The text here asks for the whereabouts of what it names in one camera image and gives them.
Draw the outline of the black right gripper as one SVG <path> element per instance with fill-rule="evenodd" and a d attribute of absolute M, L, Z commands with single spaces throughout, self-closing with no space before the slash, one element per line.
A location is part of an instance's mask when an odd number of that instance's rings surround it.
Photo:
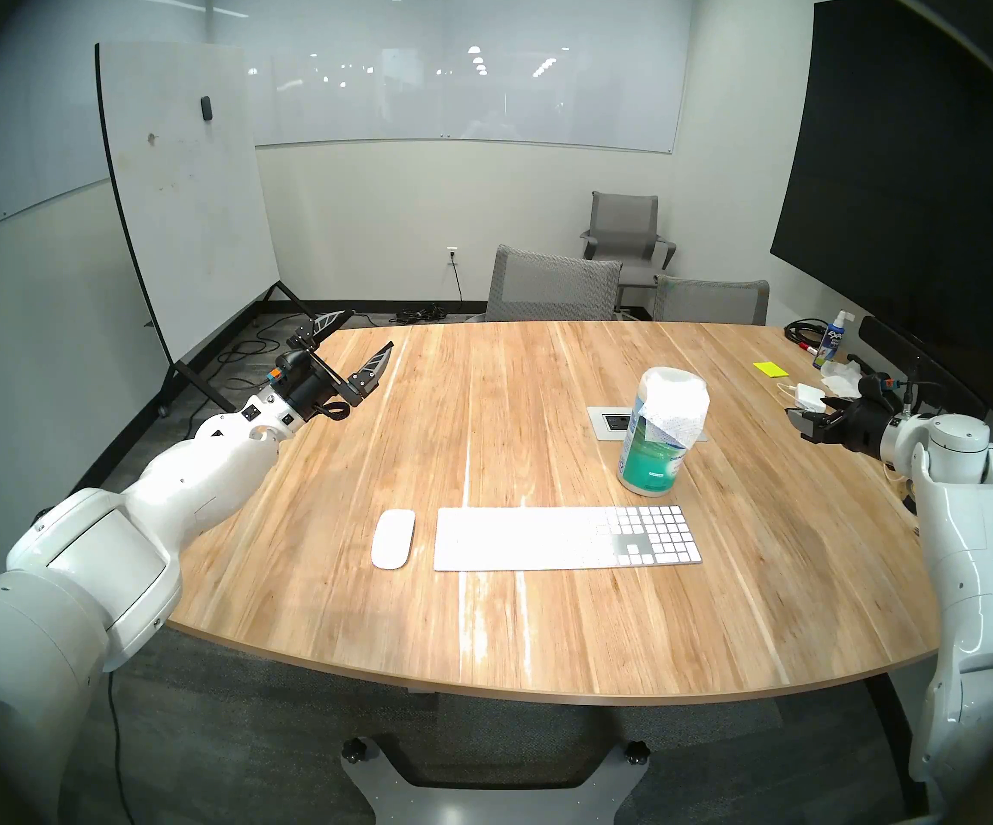
<path fill-rule="evenodd" d="M 884 400 L 858 398 L 842 411 L 787 408 L 793 425 L 803 425 L 801 438 L 815 444 L 842 444 L 865 455 L 881 455 L 881 442 L 890 426 L 892 410 Z"/>

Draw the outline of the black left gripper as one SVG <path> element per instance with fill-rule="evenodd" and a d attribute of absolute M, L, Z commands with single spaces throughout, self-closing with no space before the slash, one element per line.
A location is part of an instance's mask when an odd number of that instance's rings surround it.
<path fill-rule="evenodd" d="M 352 309 L 315 316 L 298 326 L 287 339 L 287 346 L 292 349 L 288 352 L 288 407 L 302 420 L 317 415 L 333 420 L 347 418 L 350 408 L 361 405 L 378 388 L 388 368 L 393 342 L 385 344 L 347 379 L 342 379 L 314 353 L 352 317 Z"/>

